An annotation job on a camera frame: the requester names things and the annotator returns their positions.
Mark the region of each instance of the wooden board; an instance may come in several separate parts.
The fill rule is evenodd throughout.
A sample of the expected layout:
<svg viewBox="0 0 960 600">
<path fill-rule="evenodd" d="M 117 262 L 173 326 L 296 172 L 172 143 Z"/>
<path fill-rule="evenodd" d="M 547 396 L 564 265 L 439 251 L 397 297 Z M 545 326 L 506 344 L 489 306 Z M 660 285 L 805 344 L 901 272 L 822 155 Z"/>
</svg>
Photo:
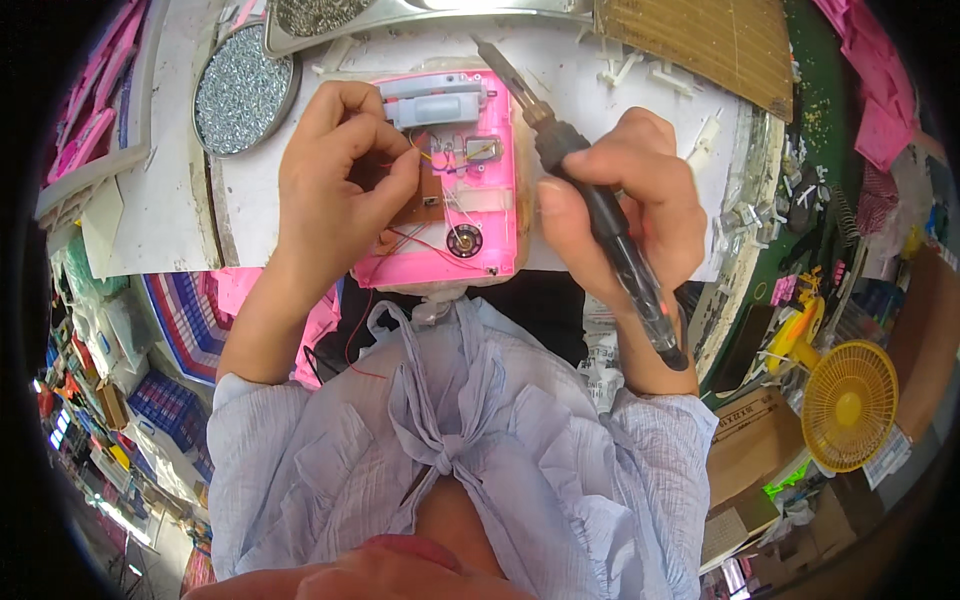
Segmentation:
<svg viewBox="0 0 960 600">
<path fill-rule="evenodd" d="M 780 0 L 596 0 L 597 34 L 672 60 L 793 120 L 793 74 Z"/>
</svg>

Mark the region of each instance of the round metal dish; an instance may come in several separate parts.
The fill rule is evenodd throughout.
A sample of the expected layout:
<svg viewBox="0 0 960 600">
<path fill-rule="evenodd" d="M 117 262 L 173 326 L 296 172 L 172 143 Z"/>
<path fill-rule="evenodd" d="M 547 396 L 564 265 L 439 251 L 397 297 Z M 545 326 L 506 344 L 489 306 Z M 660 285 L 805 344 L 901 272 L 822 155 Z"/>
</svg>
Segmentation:
<svg viewBox="0 0 960 600">
<path fill-rule="evenodd" d="M 206 142 L 204 142 L 204 137 L 200 135 L 200 126 L 197 124 L 197 93 L 200 91 L 200 82 L 204 80 L 204 74 L 206 73 L 206 68 L 210 65 L 210 61 L 213 60 L 213 57 L 216 56 L 220 48 L 222 48 L 223 45 L 227 43 L 228 39 L 235 36 L 237 32 L 245 30 L 249 27 L 257 27 L 257 26 L 263 27 L 264 32 L 266 32 L 266 23 L 264 22 L 264 20 L 255 19 L 248 23 L 244 23 L 240 27 L 230 32 L 226 37 L 224 37 L 220 41 L 220 43 L 218 43 L 217 46 L 213 49 L 213 52 L 210 53 L 210 56 L 207 57 L 206 61 L 204 62 L 204 68 L 201 69 L 200 76 L 197 78 L 197 81 L 193 85 L 193 101 L 190 104 L 191 120 L 193 121 L 193 133 L 197 136 L 197 141 L 200 142 L 200 145 L 203 146 L 206 153 L 211 156 L 216 156 L 217 158 L 231 158 L 234 156 L 240 156 L 246 151 L 248 151 L 249 149 L 255 148 L 264 140 L 268 139 L 280 127 L 280 124 L 283 123 L 283 120 L 287 118 L 287 114 L 290 113 L 290 109 L 293 108 L 294 103 L 297 101 L 297 93 L 300 91 L 300 80 L 302 79 L 302 73 L 303 73 L 303 63 L 300 61 L 300 57 L 298 55 L 293 54 L 288 57 L 291 62 L 290 81 L 287 82 L 287 93 L 283 97 L 283 102 L 280 103 L 280 108 L 276 111 L 276 115 L 274 115 L 274 120 L 270 123 L 270 125 L 263 132 L 263 134 L 260 135 L 260 137 L 258 137 L 257 139 L 255 139 L 250 146 L 247 146 L 243 150 L 238 150 L 234 153 L 222 154 L 210 149 L 206 145 Z"/>
</svg>

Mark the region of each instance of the hand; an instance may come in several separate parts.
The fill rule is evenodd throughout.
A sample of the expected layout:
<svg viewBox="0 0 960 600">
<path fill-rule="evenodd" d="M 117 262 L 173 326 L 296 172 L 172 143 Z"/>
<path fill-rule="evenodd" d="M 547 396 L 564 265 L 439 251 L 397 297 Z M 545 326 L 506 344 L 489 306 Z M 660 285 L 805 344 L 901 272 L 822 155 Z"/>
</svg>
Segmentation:
<svg viewBox="0 0 960 600">
<path fill-rule="evenodd" d="M 393 163 L 370 192 L 347 181 L 353 162 L 375 151 Z M 420 151 L 387 123 L 376 87 L 322 84 L 280 162 L 280 221 L 274 268 L 296 279 L 309 310 L 359 260 L 416 192 Z"/>
<path fill-rule="evenodd" d="M 686 162 L 677 158 L 673 126 L 645 108 L 630 108 L 592 148 L 564 159 L 574 179 L 623 188 L 620 202 L 630 233 L 660 281 L 664 296 L 687 281 L 704 259 L 707 214 Z M 590 233 L 587 207 L 566 181 L 537 186 L 547 243 L 587 292 L 614 316 L 633 315 L 630 298 Z"/>
</svg>

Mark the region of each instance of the gray plastic part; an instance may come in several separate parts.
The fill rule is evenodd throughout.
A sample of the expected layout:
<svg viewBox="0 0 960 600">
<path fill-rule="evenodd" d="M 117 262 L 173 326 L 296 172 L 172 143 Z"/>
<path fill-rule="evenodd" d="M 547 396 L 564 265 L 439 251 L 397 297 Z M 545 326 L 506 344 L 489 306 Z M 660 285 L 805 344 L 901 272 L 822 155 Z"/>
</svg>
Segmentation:
<svg viewBox="0 0 960 600">
<path fill-rule="evenodd" d="M 456 94 L 483 90 L 480 80 L 468 77 L 466 73 L 441 73 L 440 75 L 408 77 L 378 84 L 377 88 L 380 90 L 382 98 L 397 98 L 398 100 L 429 96 L 436 93 Z"/>
<path fill-rule="evenodd" d="M 383 105 L 387 118 L 399 130 L 440 123 L 475 123 L 480 118 L 478 92 L 434 94 Z"/>
</svg>

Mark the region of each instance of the pink plastic housing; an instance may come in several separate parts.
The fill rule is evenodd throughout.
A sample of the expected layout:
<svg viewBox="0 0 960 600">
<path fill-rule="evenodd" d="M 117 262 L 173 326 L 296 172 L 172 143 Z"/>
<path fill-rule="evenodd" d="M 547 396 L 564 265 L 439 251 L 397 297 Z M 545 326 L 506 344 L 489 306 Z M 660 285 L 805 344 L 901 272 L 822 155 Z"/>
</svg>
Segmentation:
<svg viewBox="0 0 960 600">
<path fill-rule="evenodd" d="M 473 77 L 480 75 L 483 86 L 488 90 L 486 104 L 480 110 L 476 124 L 465 123 L 459 129 L 464 137 L 472 135 L 497 135 L 503 147 L 499 160 L 483 163 L 483 170 L 475 165 L 468 166 L 460 177 L 456 173 L 442 171 L 445 158 L 443 153 L 434 153 L 435 173 L 440 174 L 445 189 L 453 191 L 457 186 L 469 185 L 474 188 L 508 188 L 513 196 L 505 210 L 459 212 L 452 208 L 446 213 L 445 223 L 434 223 L 416 235 L 416 238 L 429 243 L 435 250 L 422 243 L 406 240 L 402 248 L 388 256 L 374 256 L 371 253 L 354 266 L 354 275 L 361 287 L 451 281 L 458 279 L 476 279 L 492 276 L 507 276 L 514 273 L 516 259 L 516 186 L 514 184 L 514 131 L 510 120 L 510 91 L 489 69 L 470 71 L 444 71 L 455 74 L 466 73 Z M 374 82 L 408 79 L 432 75 L 417 73 L 404 77 Z M 449 130 L 455 126 L 437 126 Z M 464 153 L 456 159 L 462 162 Z M 478 225 L 483 236 L 483 245 L 475 256 L 460 258 L 446 247 L 446 236 L 450 230 L 461 224 Z M 413 227 L 399 228 L 409 233 Z"/>
</svg>

